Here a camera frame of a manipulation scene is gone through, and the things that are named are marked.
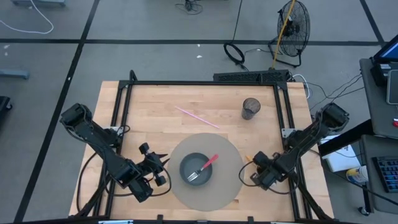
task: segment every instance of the keyboard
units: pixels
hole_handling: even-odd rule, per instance
[[[289,78],[288,70],[268,70],[256,72],[231,72],[231,73],[215,73],[214,81],[221,82],[286,82]]]
[[[373,157],[372,160],[384,190],[387,193],[398,192],[398,157]]]

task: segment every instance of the gray circular mat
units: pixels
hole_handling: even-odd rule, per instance
[[[182,159],[193,152],[200,152],[208,158],[215,154],[219,156],[213,163],[210,180],[201,186],[188,185],[180,176]],[[225,207],[238,195],[242,187],[238,173],[242,166],[241,155],[232,143],[217,134],[201,133],[180,142],[170,155],[167,170],[174,195],[191,209],[209,212]]]

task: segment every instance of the black metal frame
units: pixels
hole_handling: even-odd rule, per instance
[[[127,93],[126,93],[126,98],[125,98],[125,101],[124,101],[124,108],[123,108],[122,120],[121,120],[120,126],[126,125],[127,114],[128,114],[128,109],[129,109],[129,103],[130,103],[130,99],[131,99],[132,88],[133,88],[134,85],[272,86],[273,89],[274,89],[275,105],[276,105],[277,115],[278,115],[278,120],[279,120],[281,141],[283,141],[282,128],[285,128],[285,124],[284,124],[284,116],[283,116],[283,112],[282,112],[282,106],[281,106],[281,102],[280,102],[279,89],[281,89],[283,94],[284,94],[284,101],[285,101],[285,106],[286,106],[287,119],[288,119],[288,122],[289,122],[289,128],[294,128],[295,127],[294,126],[294,121],[293,121],[292,109],[291,109],[291,106],[290,106],[289,92],[288,92],[288,89],[287,89],[286,82],[262,82],[261,80],[259,82],[139,81],[139,80],[137,80],[137,77],[135,76],[135,74],[134,74],[134,72],[132,70],[130,71],[130,79],[129,80],[121,80],[121,81],[119,81],[118,92],[116,93],[116,101],[115,101],[115,104],[114,104],[113,115],[112,115],[112,119],[111,119],[111,126],[117,126],[116,125],[116,119],[118,117],[118,112],[119,112],[119,108],[120,108],[120,102],[122,100],[121,99],[122,93],[123,93],[123,90],[125,88],[127,88]],[[122,144],[120,144],[120,146],[118,148],[116,148],[116,153],[119,153],[119,154],[121,153]],[[101,177],[99,179],[99,182],[101,182],[102,179],[105,178],[102,175],[102,173],[103,172],[101,172]],[[305,177],[304,177],[304,173],[303,173],[301,160],[299,160],[297,173],[300,176],[300,180],[305,185]],[[294,188],[294,183],[293,183],[292,180],[289,179],[289,189],[292,190],[293,188]],[[109,190],[110,190],[110,192],[114,193],[114,190],[115,190],[115,182],[114,182],[114,180],[111,181],[111,185],[110,185],[110,189]],[[295,220],[299,220],[300,219],[300,210],[299,210],[299,203],[297,201],[296,192],[293,192],[292,194],[290,194],[290,199],[292,201],[292,210],[293,210],[293,213],[294,213],[294,218],[295,218]],[[113,204],[113,196],[109,195],[108,198],[107,198],[107,202],[106,202],[106,208],[105,208],[104,217],[110,218],[112,204]],[[304,205],[304,209],[305,209],[305,218],[309,219],[309,220],[312,219],[311,208],[310,208],[309,204],[307,203],[307,201],[306,201],[306,199],[304,197],[303,197],[303,205]],[[93,209],[93,216],[94,217],[99,216],[100,206],[101,206],[101,198],[97,201],[97,203],[94,206],[94,209]],[[158,220],[134,220],[134,222],[137,222],[137,221],[142,221],[142,222],[146,222],[146,223],[150,223],[151,221],[157,222],[157,221],[159,221],[159,217],[162,217],[162,215],[158,216]]]

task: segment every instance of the wooden tabletop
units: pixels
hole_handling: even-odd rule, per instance
[[[103,82],[94,114],[94,121],[102,127],[111,122],[118,82]],[[296,128],[306,128],[311,124],[307,99],[302,83],[288,83],[290,103]],[[241,118],[242,103],[253,97],[260,101],[261,110],[249,121]],[[283,93],[280,92],[284,122],[287,125]],[[124,96],[118,117],[120,122]],[[178,106],[220,128],[212,127],[175,109]],[[270,86],[181,86],[181,85],[134,85],[132,88],[127,125],[131,131],[124,137],[122,155],[134,162],[143,160],[138,147],[148,142],[150,148],[158,153],[170,154],[176,145],[186,137],[196,133],[215,133],[227,138],[241,154],[254,156],[262,151],[268,156],[282,152],[277,111],[273,88]],[[94,153],[87,146],[82,165]],[[302,157],[305,181],[308,191],[325,213],[333,216],[328,189],[326,187],[320,159],[316,154],[306,153]],[[81,207],[91,197],[98,186],[102,160],[96,156],[87,166],[82,178]],[[249,176],[255,172],[248,166],[244,180],[251,183]],[[154,193],[167,190],[168,185],[154,187]],[[279,191],[289,191],[288,182],[274,186]],[[128,193],[128,189],[116,187],[115,193]],[[102,212],[106,201],[103,195]],[[297,191],[301,217],[305,217],[300,192]],[[70,214],[76,213],[76,192]],[[247,220],[253,216],[255,221],[294,221],[292,203],[289,195],[278,195],[258,187],[243,186],[236,198],[226,207],[212,212],[192,210],[169,192],[162,197],[149,198],[138,203],[135,197],[116,197],[113,201],[111,218],[153,220],[157,215],[165,220]]]

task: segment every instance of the electric fan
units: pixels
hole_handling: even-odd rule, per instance
[[[280,50],[283,54],[290,57],[298,56],[298,65],[294,65],[281,60],[276,60],[277,62],[284,63],[286,65],[291,65],[294,68],[301,65],[301,53],[308,44],[308,39],[310,38],[310,16],[308,15],[307,8],[303,3],[296,1],[293,5],[292,12],[290,15],[289,8],[292,1],[289,1],[283,6],[281,10],[278,11],[278,34],[280,34],[282,27],[284,25],[285,19],[288,16],[285,29],[282,31],[282,37],[280,40]],[[275,53],[271,45],[278,40],[278,37],[273,39],[268,43],[268,47],[271,50],[272,58],[275,58]]]

